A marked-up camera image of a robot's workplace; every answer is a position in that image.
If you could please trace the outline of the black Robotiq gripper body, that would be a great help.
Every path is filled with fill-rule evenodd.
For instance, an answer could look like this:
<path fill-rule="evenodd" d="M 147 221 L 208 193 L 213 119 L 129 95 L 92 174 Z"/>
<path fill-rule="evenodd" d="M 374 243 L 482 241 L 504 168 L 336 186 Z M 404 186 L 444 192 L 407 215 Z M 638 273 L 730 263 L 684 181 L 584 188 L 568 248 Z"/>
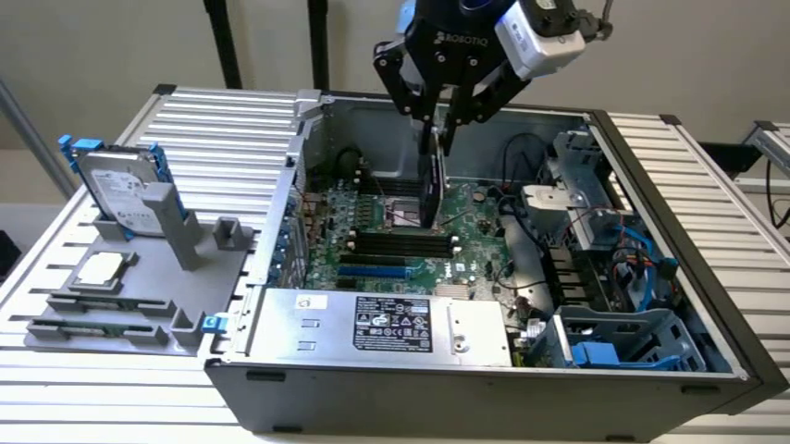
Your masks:
<path fill-rule="evenodd" d="M 495 25 L 511 1 L 416 1 L 403 29 L 403 79 L 414 89 L 472 88 L 504 54 Z"/>

